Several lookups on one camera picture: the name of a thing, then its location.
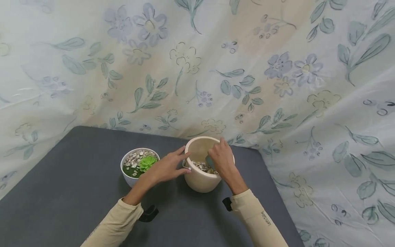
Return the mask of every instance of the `ceramic pot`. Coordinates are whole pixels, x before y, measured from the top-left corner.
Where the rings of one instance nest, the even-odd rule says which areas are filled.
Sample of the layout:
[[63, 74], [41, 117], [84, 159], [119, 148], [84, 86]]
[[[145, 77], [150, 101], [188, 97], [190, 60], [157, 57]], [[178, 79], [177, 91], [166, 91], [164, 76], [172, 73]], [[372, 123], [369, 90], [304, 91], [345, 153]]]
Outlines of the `ceramic pot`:
[[139, 179], [135, 178], [135, 177], [129, 177], [128, 175], [126, 175], [124, 173], [122, 168], [123, 168], [123, 164], [124, 164], [126, 158], [129, 155], [134, 154], [137, 151], [150, 151], [150, 152], [153, 152], [155, 154], [155, 157], [158, 159], [158, 161], [160, 160], [159, 155], [154, 150], [149, 149], [149, 148], [145, 148], [145, 147], [140, 147], [140, 148], [133, 149], [133, 150], [129, 151], [127, 154], [125, 154], [125, 156], [121, 160], [121, 172], [122, 172], [122, 174], [124, 176], [125, 181], [128, 183], [128, 185], [130, 187], [133, 187], [133, 185], [135, 185], [137, 183], [137, 180], [139, 180]]
[[191, 155], [184, 160], [183, 166], [190, 167], [192, 172], [185, 174], [184, 177], [188, 186], [196, 192], [210, 192], [221, 181], [219, 175], [203, 172], [192, 162], [206, 162], [208, 150], [219, 142], [219, 140], [209, 136], [199, 136], [191, 139], [185, 146], [185, 153], [191, 152]]

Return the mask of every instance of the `sleeve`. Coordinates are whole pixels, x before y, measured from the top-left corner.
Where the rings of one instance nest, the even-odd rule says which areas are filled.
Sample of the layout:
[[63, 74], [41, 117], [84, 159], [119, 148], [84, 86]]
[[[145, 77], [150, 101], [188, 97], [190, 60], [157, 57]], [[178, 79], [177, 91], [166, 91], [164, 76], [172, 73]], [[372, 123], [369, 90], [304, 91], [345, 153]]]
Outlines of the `sleeve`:
[[132, 206], [119, 199], [81, 247], [118, 247], [143, 212], [141, 204]]
[[251, 190], [233, 196], [231, 202], [233, 212], [246, 226], [255, 247], [288, 247]]

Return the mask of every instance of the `succulent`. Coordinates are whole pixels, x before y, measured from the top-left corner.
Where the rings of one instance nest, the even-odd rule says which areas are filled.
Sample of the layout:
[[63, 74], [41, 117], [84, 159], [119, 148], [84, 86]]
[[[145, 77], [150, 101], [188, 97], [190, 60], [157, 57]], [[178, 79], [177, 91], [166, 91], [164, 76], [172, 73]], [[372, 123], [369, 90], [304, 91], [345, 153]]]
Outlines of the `succulent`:
[[139, 163], [140, 171], [146, 172], [156, 161], [158, 161], [158, 159], [152, 155], [142, 158]]

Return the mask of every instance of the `gray table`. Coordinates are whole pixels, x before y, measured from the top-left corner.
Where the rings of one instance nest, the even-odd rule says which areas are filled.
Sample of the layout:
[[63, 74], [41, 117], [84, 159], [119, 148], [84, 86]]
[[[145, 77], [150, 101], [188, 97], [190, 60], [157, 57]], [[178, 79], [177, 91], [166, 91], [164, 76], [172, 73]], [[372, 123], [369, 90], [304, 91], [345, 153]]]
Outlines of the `gray table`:
[[[148, 147], [162, 157], [186, 143], [178, 138], [74, 128], [0, 201], [0, 246], [80, 246], [130, 190], [119, 168], [125, 153]], [[241, 147], [232, 150], [247, 185], [289, 247], [302, 247], [260, 154]], [[122, 246], [252, 246], [243, 225], [222, 204], [230, 195], [223, 182], [207, 194], [191, 190], [182, 176], [159, 184], [142, 202], [143, 208], [156, 205], [159, 214], [152, 222], [137, 222]]]

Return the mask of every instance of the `floral fabric backdrop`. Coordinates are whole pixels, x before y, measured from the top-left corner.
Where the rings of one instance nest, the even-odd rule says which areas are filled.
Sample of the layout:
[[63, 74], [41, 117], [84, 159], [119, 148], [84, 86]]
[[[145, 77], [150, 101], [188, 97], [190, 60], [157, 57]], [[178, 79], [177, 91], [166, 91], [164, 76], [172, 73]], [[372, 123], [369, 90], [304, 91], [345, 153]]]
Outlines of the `floral fabric backdrop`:
[[306, 246], [391, 246], [394, 19], [394, 0], [4, 0], [0, 198], [78, 125], [223, 136], [261, 152]]

